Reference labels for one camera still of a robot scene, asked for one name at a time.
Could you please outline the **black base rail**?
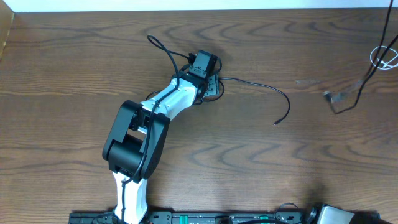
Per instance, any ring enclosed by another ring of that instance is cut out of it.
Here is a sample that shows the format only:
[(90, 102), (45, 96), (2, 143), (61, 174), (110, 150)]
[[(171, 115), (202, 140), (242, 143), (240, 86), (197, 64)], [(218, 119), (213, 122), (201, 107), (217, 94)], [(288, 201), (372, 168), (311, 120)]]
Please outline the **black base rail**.
[(304, 224), (303, 218), (312, 207), (304, 209), (293, 203), (283, 203), (275, 210), (255, 212), (176, 212), (172, 209), (149, 207), (138, 222), (141, 224)]

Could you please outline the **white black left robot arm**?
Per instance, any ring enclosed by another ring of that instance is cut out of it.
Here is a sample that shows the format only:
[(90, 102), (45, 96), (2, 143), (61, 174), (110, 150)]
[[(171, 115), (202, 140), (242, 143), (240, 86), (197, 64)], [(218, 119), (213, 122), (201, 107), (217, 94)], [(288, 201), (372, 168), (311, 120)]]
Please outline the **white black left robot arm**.
[(102, 152), (117, 187), (113, 223), (143, 221), (147, 180), (160, 161), (171, 120), (202, 100), (218, 74), (215, 65), (221, 60), (216, 55), (199, 50), (189, 59), (164, 90), (140, 103), (127, 100), (119, 108)]

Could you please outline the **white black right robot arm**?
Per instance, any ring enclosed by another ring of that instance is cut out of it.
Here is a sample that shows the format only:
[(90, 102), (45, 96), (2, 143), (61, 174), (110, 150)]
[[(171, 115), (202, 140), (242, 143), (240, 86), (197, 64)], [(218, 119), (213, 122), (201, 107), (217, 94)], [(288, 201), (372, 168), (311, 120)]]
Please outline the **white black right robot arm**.
[(375, 211), (348, 211), (324, 203), (314, 205), (303, 220), (309, 224), (391, 224)]

